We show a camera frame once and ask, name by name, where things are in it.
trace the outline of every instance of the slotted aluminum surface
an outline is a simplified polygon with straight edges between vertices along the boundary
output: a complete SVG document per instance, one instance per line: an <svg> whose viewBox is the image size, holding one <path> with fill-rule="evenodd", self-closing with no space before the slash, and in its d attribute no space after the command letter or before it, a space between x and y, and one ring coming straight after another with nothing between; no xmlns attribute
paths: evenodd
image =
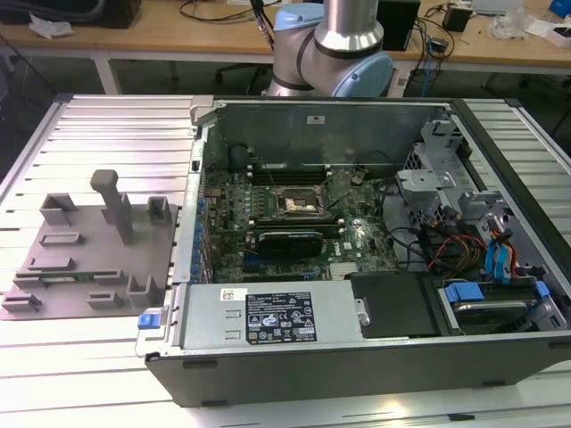
<svg viewBox="0 0 571 428"><path fill-rule="evenodd" d="M468 107L571 244L571 165L568 157L522 108L502 100L466 100ZM473 161L490 190L496 189L484 163Z"/></svg>
<svg viewBox="0 0 571 428"><path fill-rule="evenodd" d="M29 162L24 160L4 181L13 184L7 192L6 185L0 186L0 291L12 285L13 272L36 234L42 220L37 209L46 192L61 191L60 185L66 185L77 192L71 197L78 205L103 203L86 187L99 165L119 172L120 188L133 203L157 193L182 203L180 183L188 171L192 143L182 113L188 111L190 100L188 96L88 96L54 105L30 140ZM145 112L145 119L138 122L142 128L135 126L138 111ZM156 119L150 111L156 111ZM93 128L69 123L70 119L97 122L102 116L112 116L113 123L100 122ZM176 128L160 128L171 120ZM157 180L165 181L159 185ZM565 426L571 420L569 363L502 388L184 409L136 356L136 336L135 317L0 321L0 426L37 427L41 421L43 426L87 428L106 424L504 428ZM360 375L366 382L367 374ZM458 413L476 420L451 422L449 414Z"/></svg>

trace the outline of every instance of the warning label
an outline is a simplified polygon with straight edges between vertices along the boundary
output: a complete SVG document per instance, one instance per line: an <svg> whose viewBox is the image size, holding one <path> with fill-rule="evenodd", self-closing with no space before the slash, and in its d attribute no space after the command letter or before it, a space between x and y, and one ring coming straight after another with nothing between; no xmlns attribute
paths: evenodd
<svg viewBox="0 0 571 428"><path fill-rule="evenodd" d="M246 340L251 345L316 342L311 293L246 295Z"/></svg>

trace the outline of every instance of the blue clip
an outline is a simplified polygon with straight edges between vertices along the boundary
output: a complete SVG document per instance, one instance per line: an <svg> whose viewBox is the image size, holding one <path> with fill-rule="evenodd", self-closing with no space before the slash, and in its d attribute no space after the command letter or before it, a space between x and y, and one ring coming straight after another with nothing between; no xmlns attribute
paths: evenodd
<svg viewBox="0 0 571 428"><path fill-rule="evenodd" d="M535 283L535 290L537 290L542 299L550 295L550 289L547 288L547 285L545 285L543 281L537 281Z"/></svg>
<svg viewBox="0 0 571 428"><path fill-rule="evenodd" d="M484 295L478 283L452 283L444 288L450 303L466 300L483 300Z"/></svg>
<svg viewBox="0 0 571 428"><path fill-rule="evenodd" d="M161 314L141 314L137 322L139 330L151 330L161 326Z"/></svg>

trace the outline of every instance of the desk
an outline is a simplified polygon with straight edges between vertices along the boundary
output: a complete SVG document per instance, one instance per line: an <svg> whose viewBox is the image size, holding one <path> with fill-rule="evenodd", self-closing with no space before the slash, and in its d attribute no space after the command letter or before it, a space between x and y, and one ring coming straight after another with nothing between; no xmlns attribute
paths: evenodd
<svg viewBox="0 0 571 428"><path fill-rule="evenodd" d="M420 14L442 0L424 0ZM547 12L550 0L527 0L536 16ZM70 37L45 40L32 33L27 26L5 25L4 36L18 46L23 54L89 58L95 62L106 94L120 93L120 86L110 66L111 59L162 60L190 62L252 62L271 63L272 55L254 21L231 25L212 25L181 16L176 0L143 0L141 11L130 29L101 29L74 26ZM219 17L245 10L243 6L229 6L223 0L199 4L196 14ZM276 7L268 8L271 19ZM433 20L441 22L443 15ZM487 34L490 18L475 17L464 33L454 33L456 49L443 63L443 70L507 72L529 74L571 73L571 53L536 36L527 40L496 41ZM436 35L439 30L430 29ZM409 49L390 52L395 72L390 85L390 96L402 96L410 72L421 53L420 37L415 31ZM11 54L7 46L0 46L0 54Z"/></svg>

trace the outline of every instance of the workbench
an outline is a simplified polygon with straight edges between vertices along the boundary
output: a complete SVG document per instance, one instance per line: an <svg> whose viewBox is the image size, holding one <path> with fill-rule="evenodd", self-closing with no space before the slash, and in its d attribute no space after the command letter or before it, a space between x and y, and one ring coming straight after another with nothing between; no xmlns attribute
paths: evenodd
<svg viewBox="0 0 571 428"><path fill-rule="evenodd" d="M51 106L0 185L0 301L43 222L38 208L47 193L68 192L76 205L103 204L89 179L95 169L106 168L117 170L118 188L132 203L159 194L182 205L194 141L189 135L192 98L91 95L61 98ZM503 101L472 103L534 197L552 205L546 208L550 217L563 221L571 216L568 189L554 187L543 194L545 184L537 181L537 171L559 174L558 181L567 176L568 166L554 161L559 156L555 143L523 110L514 111ZM516 130L506 135L505 129ZM41 421L43 426L86 428L489 428L562 426L571 420L571 362L507 387L181 408L136 356L136 337L136 317L0 321L0 426L26 428Z"/></svg>
<svg viewBox="0 0 571 428"><path fill-rule="evenodd" d="M419 15L442 0L424 0ZM550 0L527 0L529 12L544 18ZM272 63L271 51L262 38L255 21L237 24L212 25L189 20L178 12L179 1L143 0L141 11L130 29L102 29L74 26L76 34L46 40L27 26L4 25L2 34L27 56L88 58L94 61L106 94L120 93L120 84L110 64L111 60L158 60L171 62L248 62ZM244 6L225 4L215 0L198 4L195 13L214 18L246 10ZM277 7L269 7L273 20ZM432 19L442 22L443 13ZM548 41L529 36L526 40L493 40L487 31L489 17L477 16L470 20L466 31L454 33L456 48L442 70L482 71L525 74L569 74L571 54ZM439 30L429 24L429 34ZM410 72L421 55L422 46L417 31L404 52L390 52L395 72L389 96L401 97ZM0 46L0 55L13 52Z"/></svg>

